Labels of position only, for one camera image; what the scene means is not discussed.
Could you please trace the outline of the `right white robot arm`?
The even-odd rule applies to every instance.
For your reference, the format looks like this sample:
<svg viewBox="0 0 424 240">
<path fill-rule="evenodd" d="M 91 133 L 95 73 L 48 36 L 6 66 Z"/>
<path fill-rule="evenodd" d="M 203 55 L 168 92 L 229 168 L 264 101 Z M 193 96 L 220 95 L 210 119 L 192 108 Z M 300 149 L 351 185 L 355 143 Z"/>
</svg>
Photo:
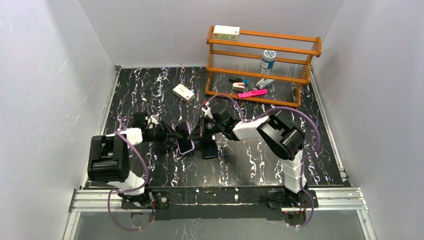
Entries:
<svg viewBox="0 0 424 240">
<path fill-rule="evenodd" d="M 302 160 L 305 136 L 296 127 L 284 123 L 282 116 L 278 111 L 255 119 L 236 119 L 226 109 L 211 112 L 207 107 L 187 138 L 204 141 L 221 133 L 231 141 L 262 139 L 280 160 L 283 171 L 283 192 L 269 200 L 296 206 L 301 203 L 307 185 Z"/>
</svg>

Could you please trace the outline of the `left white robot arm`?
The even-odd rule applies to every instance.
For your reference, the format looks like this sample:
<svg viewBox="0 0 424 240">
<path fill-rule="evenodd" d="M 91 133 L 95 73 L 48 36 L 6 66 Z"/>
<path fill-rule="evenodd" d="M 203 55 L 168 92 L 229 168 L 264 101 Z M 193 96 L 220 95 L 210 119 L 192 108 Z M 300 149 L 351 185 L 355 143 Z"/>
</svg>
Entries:
<svg viewBox="0 0 424 240">
<path fill-rule="evenodd" d="M 177 146 L 176 140 L 181 139 L 182 135 L 164 120 L 158 121 L 157 115 L 136 112 L 131 119 L 130 127 L 91 138 L 87 175 L 92 182 L 115 187 L 123 196 L 139 197 L 145 193 L 149 171 L 145 170 L 145 177 L 139 177 L 131 171 L 130 150 L 142 160 L 136 145 L 159 143 L 165 149 L 171 149 Z"/>
</svg>

